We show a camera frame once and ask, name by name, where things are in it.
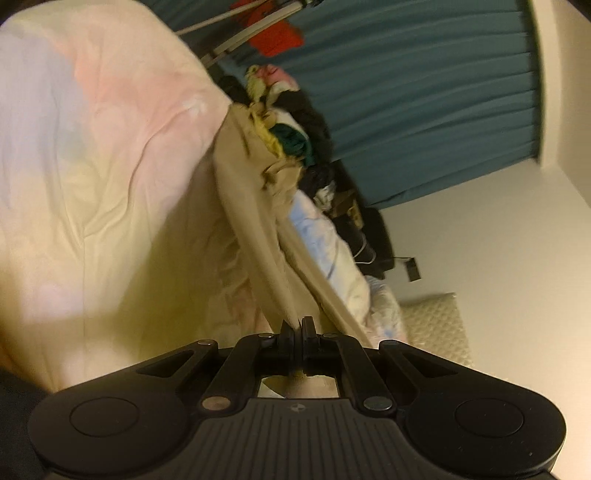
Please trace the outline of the tan printed t-shirt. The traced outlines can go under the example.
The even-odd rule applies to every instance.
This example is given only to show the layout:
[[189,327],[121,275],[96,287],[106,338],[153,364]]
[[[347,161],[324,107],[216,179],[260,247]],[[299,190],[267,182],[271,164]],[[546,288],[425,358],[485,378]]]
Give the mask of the tan printed t-shirt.
[[300,168],[270,153],[245,106],[229,106],[212,164],[221,206],[270,330],[283,323],[297,328],[311,316],[322,333],[345,333],[370,346],[370,287],[349,245],[298,192]]

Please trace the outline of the pile of mixed clothes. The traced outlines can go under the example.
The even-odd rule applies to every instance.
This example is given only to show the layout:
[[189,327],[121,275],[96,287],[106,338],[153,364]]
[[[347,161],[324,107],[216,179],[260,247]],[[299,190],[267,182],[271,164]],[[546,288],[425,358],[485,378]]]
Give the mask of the pile of mixed clothes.
[[337,190],[332,136],[325,117],[315,110],[294,77],[280,67],[264,64],[247,68],[242,81],[223,74],[216,83],[233,102],[249,108],[250,118],[273,154],[301,163],[298,188],[322,212],[332,210]]

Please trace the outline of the pastel pillow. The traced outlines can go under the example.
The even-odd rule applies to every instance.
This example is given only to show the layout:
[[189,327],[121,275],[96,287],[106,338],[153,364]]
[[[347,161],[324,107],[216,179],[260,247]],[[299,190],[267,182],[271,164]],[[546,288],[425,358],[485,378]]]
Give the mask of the pastel pillow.
[[365,320],[367,335],[377,348],[384,340],[406,342],[407,329],[402,308],[388,284],[366,276],[370,288],[370,311]]

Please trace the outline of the quilted beige headboard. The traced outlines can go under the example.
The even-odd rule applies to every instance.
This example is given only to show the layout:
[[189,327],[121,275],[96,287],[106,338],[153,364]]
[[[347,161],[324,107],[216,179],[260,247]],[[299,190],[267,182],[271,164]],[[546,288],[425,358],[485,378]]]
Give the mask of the quilted beige headboard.
[[455,293],[427,296],[401,308],[410,345],[465,367],[474,366]]

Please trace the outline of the black sofa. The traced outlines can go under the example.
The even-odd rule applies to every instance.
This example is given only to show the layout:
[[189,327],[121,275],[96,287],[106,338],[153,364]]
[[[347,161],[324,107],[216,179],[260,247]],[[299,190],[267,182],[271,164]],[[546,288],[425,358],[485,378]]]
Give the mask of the black sofa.
[[394,249],[384,218],[363,200],[342,161],[332,162],[331,169],[335,197],[329,217],[339,237],[348,244],[356,267],[363,275],[384,280],[386,273],[394,269]]

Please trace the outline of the pastel tie-dye duvet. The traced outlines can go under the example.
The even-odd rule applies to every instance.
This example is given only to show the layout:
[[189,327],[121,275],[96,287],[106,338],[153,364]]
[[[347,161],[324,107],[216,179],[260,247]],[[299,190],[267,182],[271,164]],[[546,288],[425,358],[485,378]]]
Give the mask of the pastel tie-dye duvet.
[[219,200],[233,103],[134,1],[1,27],[1,364],[47,391],[273,332]]

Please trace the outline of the teal blue curtain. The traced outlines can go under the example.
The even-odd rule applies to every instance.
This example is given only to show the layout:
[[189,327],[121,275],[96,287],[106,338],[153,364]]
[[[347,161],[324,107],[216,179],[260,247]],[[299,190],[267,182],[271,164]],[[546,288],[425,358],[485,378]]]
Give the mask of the teal blue curtain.
[[308,1],[273,58],[325,117],[366,201],[404,203],[537,156],[538,48],[524,1]]

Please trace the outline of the silver garment steamer stand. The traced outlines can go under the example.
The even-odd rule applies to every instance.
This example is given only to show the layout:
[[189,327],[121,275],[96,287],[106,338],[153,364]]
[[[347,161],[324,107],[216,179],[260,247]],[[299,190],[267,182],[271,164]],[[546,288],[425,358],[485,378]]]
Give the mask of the silver garment steamer stand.
[[[174,32],[174,34],[178,37],[185,36],[189,33],[204,29],[207,26],[214,25],[231,17],[245,14],[250,10],[263,6],[263,4],[266,4],[266,1],[253,1],[247,3],[228,12],[177,30]],[[208,51],[204,57],[200,58],[200,62],[204,64],[205,68],[209,68],[217,63],[220,59],[231,54],[243,44],[249,42],[250,39],[256,35],[259,35],[264,30],[269,29],[271,26],[276,25],[280,21],[287,20],[290,18],[290,16],[297,14],[301,10],[315,8],[321,4],[322,1],[287,1],[284,4],[281,4],[279,7],[274,7],[273,11],[271,11],[269,15],[264,16],[263,19],[256,20],[256,22],[253,22],[252,25],[243,27],[241,30],[235,33],[235,35],[228,37],[228,39],[224,40],[218,46],[211,49],[211,51]]]

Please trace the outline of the red cloth on stand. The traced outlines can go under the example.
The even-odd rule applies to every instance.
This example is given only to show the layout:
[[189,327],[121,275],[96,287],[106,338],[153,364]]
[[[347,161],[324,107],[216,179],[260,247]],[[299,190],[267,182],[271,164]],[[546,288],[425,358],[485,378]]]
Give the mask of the red cloth on stand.
[[[235,1],[229,9],[232,10],[250,2],[253,1]],[[263,6],[236,17],[236,23],[238,23],[240,29],[252,25],[256,20],[263,19],[264,16],[269,15],[274,7],[279,7],[284,3],[286,1],[266,1],[266,4],[263,4]],[[254,36],[245,44],[249,44],[260,55],[270,58],[303,46],[304,33],[296,26],[291,25],[288,20],[283,20],[269,29],[264,30],[259,35]]]

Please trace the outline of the black wall socket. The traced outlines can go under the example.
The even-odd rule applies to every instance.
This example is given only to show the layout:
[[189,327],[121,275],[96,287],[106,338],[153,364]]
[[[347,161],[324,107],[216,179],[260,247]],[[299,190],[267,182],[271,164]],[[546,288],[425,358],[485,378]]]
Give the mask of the black wall socket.
[[405,261],[405,267],[410,282],[416,282],[422,279],[420,269],[415,258],[410,258]]

